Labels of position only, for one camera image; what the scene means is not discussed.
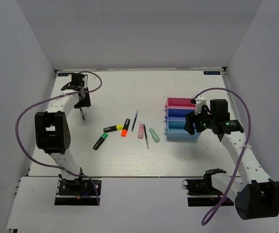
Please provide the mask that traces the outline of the green capped black pen refill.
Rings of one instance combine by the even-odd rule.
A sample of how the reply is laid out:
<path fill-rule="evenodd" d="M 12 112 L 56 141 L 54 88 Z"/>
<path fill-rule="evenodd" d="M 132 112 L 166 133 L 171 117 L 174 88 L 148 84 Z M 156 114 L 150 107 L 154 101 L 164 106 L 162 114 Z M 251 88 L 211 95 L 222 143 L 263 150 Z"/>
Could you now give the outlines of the green capped black pen refill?
<path fill-rule="evenodd" d="M 147 136 L 147 131 L 146 131 L 146 126 L 145 126 L 145 124 L 143 124 L 143 130 L 144 130 L 144 136 L 145 136 L 146 147 L 147 147 L 147 149 L 149 149 L 149 142 L 148 142 L 148 136 Z"/>

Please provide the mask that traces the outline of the yellow highlighter marker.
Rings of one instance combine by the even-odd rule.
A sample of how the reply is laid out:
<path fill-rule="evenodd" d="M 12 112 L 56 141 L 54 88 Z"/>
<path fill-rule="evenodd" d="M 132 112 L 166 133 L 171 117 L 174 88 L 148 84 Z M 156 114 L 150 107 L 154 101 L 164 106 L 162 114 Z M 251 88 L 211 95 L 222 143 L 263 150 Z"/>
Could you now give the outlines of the yellow highlighter marker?
<path fill-rule="evenodd" d="M 123 125 L 114 125 L 110 127 L 106 127 L 103 129 L 104 133 L 114 132 L 114 131 L 120 131 L 123 129 Z"/>

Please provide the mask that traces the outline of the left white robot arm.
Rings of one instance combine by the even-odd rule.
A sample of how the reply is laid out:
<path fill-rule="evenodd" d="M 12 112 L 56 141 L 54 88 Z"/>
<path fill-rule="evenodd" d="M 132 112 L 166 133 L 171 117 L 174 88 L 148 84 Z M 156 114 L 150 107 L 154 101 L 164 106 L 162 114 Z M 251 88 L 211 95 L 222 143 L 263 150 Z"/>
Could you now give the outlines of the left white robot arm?
<path fill-rule="evenodd" d="M 83 174 L 70 152 L 71 135 L 67 116 L 72 109 L 80 110 L 91 106 L 90 96 L 87 93 L 87 79 L 82 73 L 73 73 L 71 81 L 61 89 L 62 97 L 49 104 L 44 112 L 35 115 L 36 145 L 48 154 L 60 167 L 59 177 L 71 180 L 70 188 L 77 194 L 86 190 L 87 182 L 78 177 Z"/>

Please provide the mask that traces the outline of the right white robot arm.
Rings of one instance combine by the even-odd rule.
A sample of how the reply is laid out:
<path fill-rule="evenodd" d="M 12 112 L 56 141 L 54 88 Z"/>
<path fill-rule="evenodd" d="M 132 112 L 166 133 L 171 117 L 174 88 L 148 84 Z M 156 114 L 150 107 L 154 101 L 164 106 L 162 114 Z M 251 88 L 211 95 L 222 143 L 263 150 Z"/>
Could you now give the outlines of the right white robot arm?
<path fill-rule="evenodd" d="M 277 217 L 279 215 L 279 181 L 274 181 L 263 170 L 252 149 L 245 142 L 244 129 L 238 120 L 230 119 L 228 102 L 215 99 L 206 105 L 205 98 L 192 99 L 195 110 L 186 114 L 185 131 L 193 135 L 206 129 L 212 130 L 228 151 L 241 181 L 234 181 L 227 188 L 231 178 L 223 169 L 207 170 L 201 186 L 195 186 L 196 194 L 216 193 L 230 199 L 243 220 Z"/>

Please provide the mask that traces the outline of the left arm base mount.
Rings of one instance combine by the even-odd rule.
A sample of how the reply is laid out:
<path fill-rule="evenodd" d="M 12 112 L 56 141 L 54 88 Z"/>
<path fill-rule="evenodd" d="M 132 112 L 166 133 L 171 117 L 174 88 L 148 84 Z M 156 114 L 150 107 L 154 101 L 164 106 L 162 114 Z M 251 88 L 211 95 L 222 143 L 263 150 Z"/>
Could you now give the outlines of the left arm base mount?
<path fill-rule="evenodd" d="M 66 181 L 59 180 L 55 206 L 98 206 L 101 197 L 102 180 Z"/>

